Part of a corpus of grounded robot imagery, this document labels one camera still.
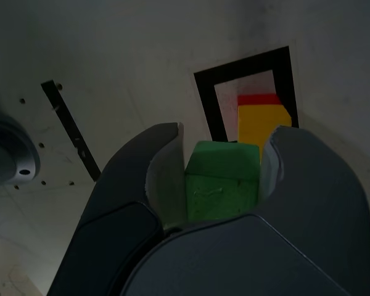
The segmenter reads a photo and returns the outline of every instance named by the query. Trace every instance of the screw hole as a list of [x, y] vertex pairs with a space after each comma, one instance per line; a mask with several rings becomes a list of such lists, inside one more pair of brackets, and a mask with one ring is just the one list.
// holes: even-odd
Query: screw hole
[[30, 171], [29, 171], [29, 170], [20, 170], [20, 171], [19, 171], [19, 173], [20, 173], [21, 175], [24, 175], [24, 176], [26, 176], [26, 175], [30, 175]]

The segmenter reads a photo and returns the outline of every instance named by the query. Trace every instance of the yellow block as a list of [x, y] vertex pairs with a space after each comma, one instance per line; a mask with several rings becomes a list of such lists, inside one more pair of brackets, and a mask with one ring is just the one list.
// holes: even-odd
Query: yellow block
[[240, 105], [239, 142], [259, 146], [260, 159], [263, 146], [278, 125], [292, 126], [292, 120], [283, 105]]

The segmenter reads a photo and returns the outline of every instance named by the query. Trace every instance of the black square outline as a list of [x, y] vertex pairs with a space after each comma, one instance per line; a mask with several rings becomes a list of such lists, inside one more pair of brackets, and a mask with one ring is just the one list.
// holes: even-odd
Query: black square outline
[[214, 86], [269, 70], [273, 71], [276, 94], [292, 117], [292, 126], [298, 128], [290, 52], [286, 46], [194, 73], [213, 141], [228, 141]]

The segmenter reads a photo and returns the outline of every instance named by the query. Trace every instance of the black tape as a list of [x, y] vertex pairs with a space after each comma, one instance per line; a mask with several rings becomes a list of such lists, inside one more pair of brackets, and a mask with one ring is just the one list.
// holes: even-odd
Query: black tape
[[97, 163], [94, 161], [92, 153], [89, 151], [89, 148], [86, 145], [85, 140], [82, 137], [82, 134], [78, 129], [70, 111], [63, 101], [63, 98], [60, 95], [60, 92], [57, 89], [54, 81], [51, 80], [41, 83], [41, 87], [43, 88], [45, 95], [48, 97], [49, 102], [51, 102], [51, 105], [54, 108], [56, 115], [59, 117], [59, 120], [66, 130], [70, 140], [72, 140], [74, 147], [77, 149], [78, 155], [84, 163], [86, 170], [93, 181], [97, 181], [101, 174], [100, 169], [97, 166]]
[[286, 46], [194, 73], [213, 141], [228, 141], [214, 85], [269, 70], [273, 71], [276, 94], [292, 117], [292, 126], [298, 128], [290, 52]]

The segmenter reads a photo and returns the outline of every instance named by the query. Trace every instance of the white surface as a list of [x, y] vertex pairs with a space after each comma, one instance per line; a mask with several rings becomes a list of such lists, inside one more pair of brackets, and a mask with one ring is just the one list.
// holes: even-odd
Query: white surface
[[17, 259], [0, 239], [0, 295], [41, 296], [39, 290], [29, 280]]
[[46, 294], [70, 243], [92, 186], [0, 197], [0, 240]]
[[[288, 44], [300, 126], [330, 139], [360, 176], [370, 203], [370, 1], [0, 1], [0, 108], [34, 142], [42, 141], [40, 129], [49, 121], [55, 132], [43, 141], [68, 143], [39, 87], [54, 79], [100, 168], [144, 128], [167, 121], [184, 123], [188, 158], [198, 140], [210, 138], [193, 73]], [[26, 105], [19, 105], [20, 96]], [[89, 182], [84, 171], [67, 174], [46, 163], [45, 172], [58, 178], [55, 196], [66, 196], [64, 204], [77, 199], [60, 184], [75, 175]], [[37, 185], [30, 202], [44, 216], [47, 191]], [[12, 195], [19, 191], [8, 198], [18, 201]], [[13, 223], [2, 230], [33, 247], [29, 254], [38, 259], [23, 264], [46, 287], [53, 274], [45, 272], [45, 245], [35, 236], [49, 231], [36, 228]]]
[[228, 141], [238, 140], [237, 96], [240, 94], [275, 94], [273, 71], [266, 71], [215, 85]]

